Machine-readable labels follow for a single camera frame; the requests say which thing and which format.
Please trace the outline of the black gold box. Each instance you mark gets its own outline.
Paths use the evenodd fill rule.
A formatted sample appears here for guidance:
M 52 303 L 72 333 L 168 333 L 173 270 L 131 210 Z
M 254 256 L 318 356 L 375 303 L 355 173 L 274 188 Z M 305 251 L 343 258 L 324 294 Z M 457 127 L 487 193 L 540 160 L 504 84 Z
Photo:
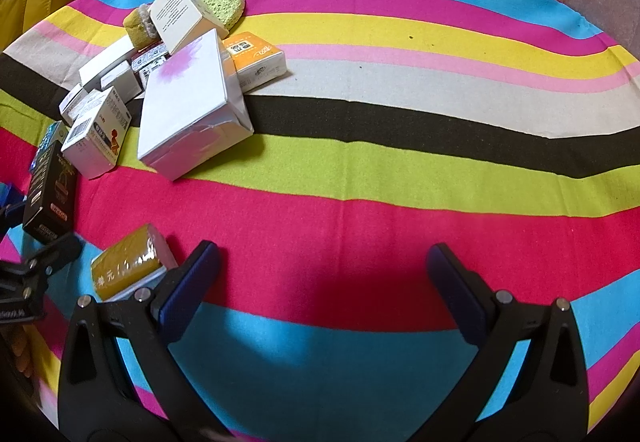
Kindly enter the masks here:
M 54 140 L 37 159 L 30 180 L 23 230 L 47 245 L 73 232 L 77 171 L 62 154 L 62 143 Z

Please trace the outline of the white box with child figure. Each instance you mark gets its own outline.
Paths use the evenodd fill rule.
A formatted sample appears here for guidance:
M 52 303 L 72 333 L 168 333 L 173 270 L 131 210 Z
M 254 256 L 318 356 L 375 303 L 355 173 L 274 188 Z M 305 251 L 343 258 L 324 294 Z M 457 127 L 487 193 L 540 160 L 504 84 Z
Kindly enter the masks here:
M 93 90 L 62 145 L 62 155 L 86 179 L 95 179 L 117 164 L 131 114 L 114 87 Z

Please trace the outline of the teal toothpaste box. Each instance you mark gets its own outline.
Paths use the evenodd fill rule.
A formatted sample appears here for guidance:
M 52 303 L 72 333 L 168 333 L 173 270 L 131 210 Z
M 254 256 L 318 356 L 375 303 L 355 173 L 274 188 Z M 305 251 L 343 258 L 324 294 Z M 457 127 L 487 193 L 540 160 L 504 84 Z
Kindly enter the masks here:
M 64 124 L 64 121 L 58 120 L 52 122 L 52 124 L 50 124 L 50 126 L 47 128 L 46 132 L 44 132 L 44 136 L 38 144 L 36 154 L 34 158 L 32 158 L 32 162 L 30 163 L 28 172 L 30 174 L 33 174 L 36 170 L 36 165 L 39 157 L 49 148 L 49 146 L 53 142 L 58 141 L 63 144 L 66 140 L 67 135 L 68 128 L 66 124 Z

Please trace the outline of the large white pink-flower box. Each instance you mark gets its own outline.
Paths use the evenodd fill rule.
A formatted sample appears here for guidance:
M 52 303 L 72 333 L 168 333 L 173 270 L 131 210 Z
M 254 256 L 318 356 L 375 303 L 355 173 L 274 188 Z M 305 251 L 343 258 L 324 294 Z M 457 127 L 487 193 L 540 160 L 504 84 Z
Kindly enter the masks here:
M 138 159 L 175 181 L 254 133 L 231 54 L 214 30 L 151 72 Z

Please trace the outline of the long white box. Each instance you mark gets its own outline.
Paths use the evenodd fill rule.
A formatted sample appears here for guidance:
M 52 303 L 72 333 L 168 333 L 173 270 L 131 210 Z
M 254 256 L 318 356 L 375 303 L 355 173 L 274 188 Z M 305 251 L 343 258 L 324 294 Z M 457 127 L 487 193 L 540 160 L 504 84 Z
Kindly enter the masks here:
M 81 87 L 88 92 L 99 89 L 100 79 L 122 61 L 129 61 L 134 52 L 136 48 L 129 36 L 122 36 L 78 70 Z

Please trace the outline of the orange white medicine box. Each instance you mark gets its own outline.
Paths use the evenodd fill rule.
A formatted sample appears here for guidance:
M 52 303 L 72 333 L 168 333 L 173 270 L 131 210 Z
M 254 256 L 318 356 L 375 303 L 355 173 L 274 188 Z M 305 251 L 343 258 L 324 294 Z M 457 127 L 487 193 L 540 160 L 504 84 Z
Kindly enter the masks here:
M 231 54 L 243 93 L 288 72 L 284 52 L 251 32 L 234 34 L 222 43 Z

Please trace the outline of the small white side box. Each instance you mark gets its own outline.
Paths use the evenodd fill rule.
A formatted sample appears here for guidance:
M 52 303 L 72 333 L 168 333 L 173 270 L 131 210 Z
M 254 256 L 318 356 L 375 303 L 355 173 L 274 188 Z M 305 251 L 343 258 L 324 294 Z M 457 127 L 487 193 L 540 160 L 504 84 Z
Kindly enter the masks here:
M 101 98 L 102 92 L 100 90 L 88 91 L 80 84 L 76 84 L 58 106 L 62 121 L 71 127 L 78 117 L 96 107 Z

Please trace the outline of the striped colourful bed cloth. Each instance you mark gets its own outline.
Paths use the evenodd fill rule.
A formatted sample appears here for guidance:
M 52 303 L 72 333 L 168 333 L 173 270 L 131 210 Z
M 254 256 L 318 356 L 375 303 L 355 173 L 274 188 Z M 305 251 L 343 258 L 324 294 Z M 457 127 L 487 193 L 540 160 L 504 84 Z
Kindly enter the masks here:
M 77 0 L 1 57 L 1 180 L 149 0 Z M 639 55 L 558 0 L 247 0 L 288 76 L 255 132 L 171 182 L 137 158 L 78 188 L 92 258 L 143 223 L 221 278 L 172 350 L 252 441 L 402 441 L 474 350 L 424 270 L 444 242 L 523 301 L 570 300 L 588 425 L 639 368 Z

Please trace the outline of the white barcode box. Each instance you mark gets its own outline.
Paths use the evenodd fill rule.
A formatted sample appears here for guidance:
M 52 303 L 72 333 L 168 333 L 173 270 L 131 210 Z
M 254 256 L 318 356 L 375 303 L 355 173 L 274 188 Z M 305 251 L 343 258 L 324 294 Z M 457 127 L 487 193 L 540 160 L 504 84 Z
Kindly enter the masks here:
M 166 58 L 167 54 L 167 46 L 163 41 L 161 41 L 134 54 L 130 60 L 130 67 L 134 72 L 140 72 L 143 67 L 149 65 L 158 58 Z

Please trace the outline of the yellow scrub sponge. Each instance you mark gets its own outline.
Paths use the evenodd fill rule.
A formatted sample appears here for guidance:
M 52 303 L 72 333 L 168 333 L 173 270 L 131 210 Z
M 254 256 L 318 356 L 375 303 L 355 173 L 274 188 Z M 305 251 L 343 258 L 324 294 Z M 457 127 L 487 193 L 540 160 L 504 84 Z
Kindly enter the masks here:
M 122 20 L 122 26 L 136 50 L 145 49 L 160 41 L 160 35 L 151 18 L 150 6 L 146 3 L 133 9 Z

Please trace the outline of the cream text-printed box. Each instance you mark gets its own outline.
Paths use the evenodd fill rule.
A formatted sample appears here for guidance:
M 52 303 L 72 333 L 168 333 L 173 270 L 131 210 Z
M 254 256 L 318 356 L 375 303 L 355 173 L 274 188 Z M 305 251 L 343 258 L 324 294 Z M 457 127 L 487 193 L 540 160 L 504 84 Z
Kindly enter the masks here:
M 169 54 L 175 54 L 212 29 L 221 39 L 229 35 L 203 0 L 154 0 L 150 15 Z

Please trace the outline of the green round sponge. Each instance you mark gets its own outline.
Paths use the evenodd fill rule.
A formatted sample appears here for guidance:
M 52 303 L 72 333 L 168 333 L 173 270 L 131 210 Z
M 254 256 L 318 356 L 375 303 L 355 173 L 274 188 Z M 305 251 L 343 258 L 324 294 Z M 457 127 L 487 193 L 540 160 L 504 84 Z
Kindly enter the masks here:
M 231 30 L 241 19 L 245 0 L 202 0 L 210 9 L 210 12 L 217 17 L 224 25 L 224 28 Z

